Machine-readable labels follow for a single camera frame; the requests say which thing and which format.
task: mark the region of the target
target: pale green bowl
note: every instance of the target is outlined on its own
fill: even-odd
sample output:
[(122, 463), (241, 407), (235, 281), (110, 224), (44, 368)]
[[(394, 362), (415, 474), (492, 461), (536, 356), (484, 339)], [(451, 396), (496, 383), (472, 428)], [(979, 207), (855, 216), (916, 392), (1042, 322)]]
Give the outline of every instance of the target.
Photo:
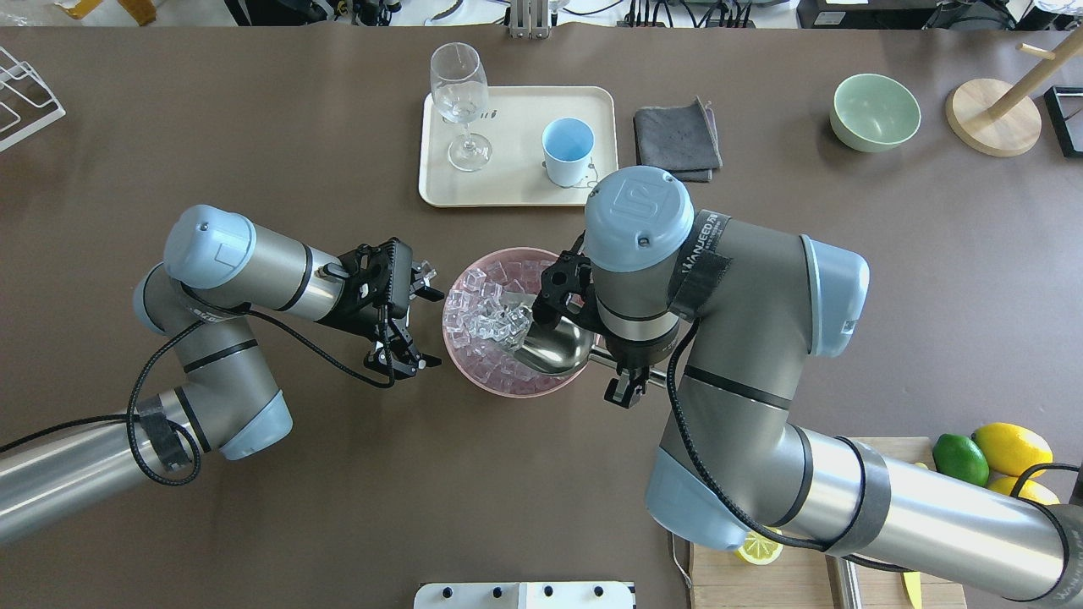
[(886, 76), (856, 74), (835, 89), (831, 128), (856, 151), (889, 151), (913, 138), (921, 124), (914, 94)]

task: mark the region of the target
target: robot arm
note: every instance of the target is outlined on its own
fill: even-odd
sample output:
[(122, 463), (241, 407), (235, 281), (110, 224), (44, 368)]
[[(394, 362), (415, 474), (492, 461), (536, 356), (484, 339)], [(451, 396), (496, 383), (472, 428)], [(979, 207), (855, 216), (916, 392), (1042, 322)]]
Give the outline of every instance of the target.
[[(133, 297), (136, 315), (159, 334), (203, 322), (174, 348), (186, 381), (135, 405), (134, 442), (123, 425), (99, 425), (0, 461), (0, 544), (136, 484), (143, 467), (160, 477), (193, 462), (194, 452), (238, 459), (284, 438), (292, 419), (244, 314), (250, 304), (373, 340), (366, 366), (394, 379), (439, 365), (407, 331), (415, 296), (443, 298), (429, 287), (431, 275), (397, 239), (336, 258), (237, 213), (188, 209), (165, 262)], [(391, 378), (370, 383), (388, 387)], [(170, 422), (195, 445), (182, 444)]]
[[(833, 556), (860, 554), (1036, 607), (1083, 607), (1079, 506), (1000, 495), (787, 423), (806, 358), (837, 355), (849, 341), (869, 282), (861, 257), (696, 216), (683, 185), (648, 167), (622, 169), (591, 192), (582, 238), (590, 258), (577, 244), (547, 270), (535, 320), (563, 315), (605, 337), (621, 374), (606, 399), (634, 403), (644, 371), (674, 350), (679, 318), (697, 320), (647, 492), (663, 527), (735, 548), (747, 529), (720, 490), (745, 518)], [(582, 309), (569, 304), (573, 294)]]

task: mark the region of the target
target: glass stem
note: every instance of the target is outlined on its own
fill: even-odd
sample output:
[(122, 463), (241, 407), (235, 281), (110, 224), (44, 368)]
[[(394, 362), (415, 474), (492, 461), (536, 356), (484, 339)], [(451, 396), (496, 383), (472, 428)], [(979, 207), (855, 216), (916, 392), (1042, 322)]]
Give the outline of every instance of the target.
[(470, 132), (470, 124), (469, 122), (464, 122), (462, 124), (462, 133), (467, 138), (466, 140), (462, 141), (462, 147), (465, 150), (467, 150), (467, 151), (471, 151), (472, 152), (474, 150), (474, 142), (473, 142), (473, 133)]

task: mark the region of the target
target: lemon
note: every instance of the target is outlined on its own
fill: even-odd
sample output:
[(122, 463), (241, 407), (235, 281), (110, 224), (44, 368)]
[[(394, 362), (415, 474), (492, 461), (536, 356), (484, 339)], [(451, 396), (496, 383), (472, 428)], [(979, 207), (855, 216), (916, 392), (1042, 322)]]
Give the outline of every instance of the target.
[(782, 554), (782, 544), (772, 542), (756, 531), (748, 531), (745, 543), (735, 553), (753, 565), (770, 565)]
[[(993, 480), (986, 488), (990, 491), (996, 491), (1002, 495), (1010, 495), (1012, 489), (1015, 488), (1016, 480), (1018, 480), (1018, 478), (1015, 476), (1005, 476), (1004, 478)], [(1027, 483), (1022, 485), (1022, 490), (1019, 491), (1019, 496), (1038, 502), (1042, 505), (1054, 505), (1060, 503), (1060, 497), (1058, 497), (1056, 493), (1032, 480), (1027, 480)]]
[[(1044, 438), (1010, 423), (990, 423), (979, 427), (971, 438), (986, 453), (989, 467), (1006, 476), (1019, 476), (1032, 465), (1053, 461), (1053, 451)], [(1038, 471), (1034, 477), (1041, 475)]]

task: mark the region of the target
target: blue cup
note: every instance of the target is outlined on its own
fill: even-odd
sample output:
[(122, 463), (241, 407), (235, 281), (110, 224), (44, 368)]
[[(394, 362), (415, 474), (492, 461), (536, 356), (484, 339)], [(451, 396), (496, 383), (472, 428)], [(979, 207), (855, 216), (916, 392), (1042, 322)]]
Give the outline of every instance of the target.
[(567, 189), (587, 176), (595, 132), (578, 118), (558, 118), (542, 131), (545, 170), (552, 183)]

